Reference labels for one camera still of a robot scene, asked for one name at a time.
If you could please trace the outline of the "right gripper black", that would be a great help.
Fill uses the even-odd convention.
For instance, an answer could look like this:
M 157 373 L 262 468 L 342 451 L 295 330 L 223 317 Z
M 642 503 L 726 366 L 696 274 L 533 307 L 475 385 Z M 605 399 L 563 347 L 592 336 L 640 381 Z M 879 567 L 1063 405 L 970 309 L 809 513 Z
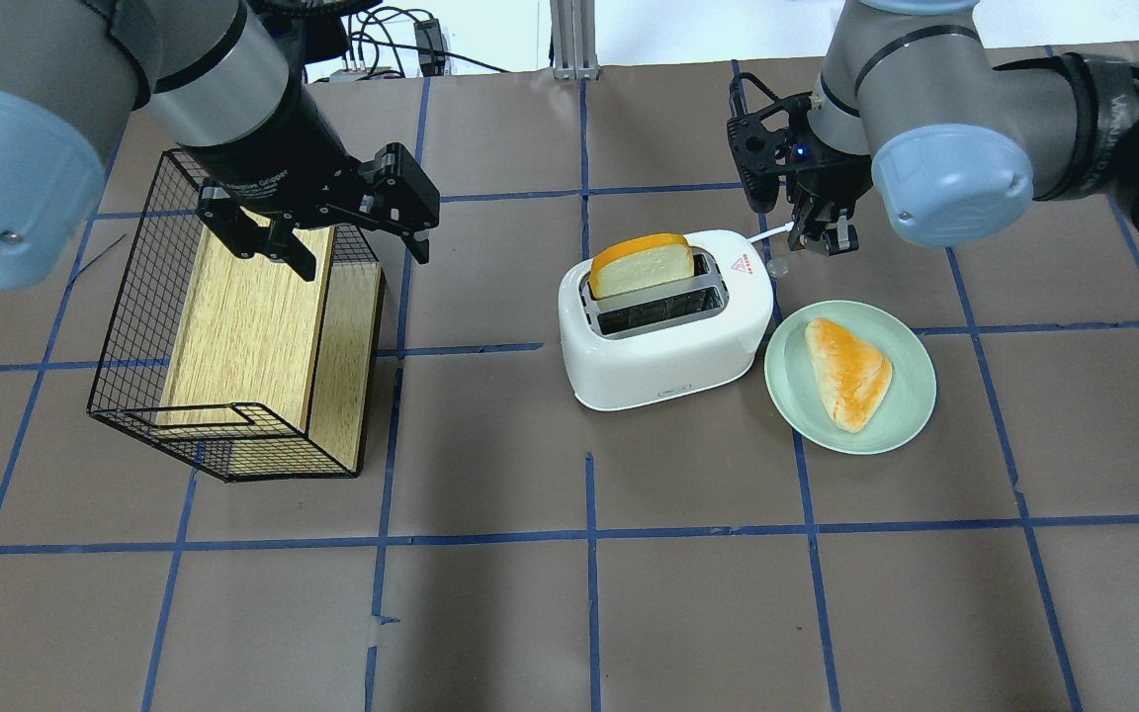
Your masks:
M 816 138 L 801 139 L 788 149 L 788 203 L 792 226 L 790 252 L 827 255 L 826 231 L 831 227 L 831 256 L 859 249 L 851 216 L 858 199 L 872 186 L 871 157 L 849 154 Z

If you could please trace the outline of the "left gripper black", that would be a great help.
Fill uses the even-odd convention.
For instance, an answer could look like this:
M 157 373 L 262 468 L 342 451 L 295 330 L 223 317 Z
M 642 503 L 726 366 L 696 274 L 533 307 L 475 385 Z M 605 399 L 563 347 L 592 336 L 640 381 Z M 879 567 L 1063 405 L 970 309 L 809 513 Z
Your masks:
M 313 281 L 316 256 L 295 229 L 336 223 L 396 235 L 416 263 L 431 260 L 437 185 L 398 141 L 372 159 L 349 156 L 310 95 L 282 95 L 249 134 L 196 148 L 196 162 L 226 189 L 199 195 L 198 218 L 238 260 L 261 255 Z M 261 226 L 247 211 L 292 221 Z

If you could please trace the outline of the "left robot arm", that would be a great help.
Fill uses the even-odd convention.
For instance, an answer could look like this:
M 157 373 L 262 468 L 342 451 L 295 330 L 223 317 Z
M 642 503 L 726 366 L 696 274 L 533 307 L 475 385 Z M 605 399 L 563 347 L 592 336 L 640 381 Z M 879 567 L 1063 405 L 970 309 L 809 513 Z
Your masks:
M 305 91 L 311 21 L 366 1 L 0 1 L 0 290 L 46 279 L 148 109 L 208 175 L 196 216 L 235 257 L 316 278 L 300 229 L 396 234 L 417 262 L 440 194 L 410 150 L 349 156 Z

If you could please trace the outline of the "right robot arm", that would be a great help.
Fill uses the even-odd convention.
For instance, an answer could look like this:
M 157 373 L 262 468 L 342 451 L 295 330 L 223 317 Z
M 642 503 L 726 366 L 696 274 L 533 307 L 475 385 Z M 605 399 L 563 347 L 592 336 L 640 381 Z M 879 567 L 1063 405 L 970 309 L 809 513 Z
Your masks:
M 880 194 L 909 243 L 954 247 L 1036 203 L 1111 197 L 1139 231 L 1139 60 L 1066 52 L 994 66 L 972 1 L 849 1 L 809 93 L 787 105 L 792 249 L 857 248 Z

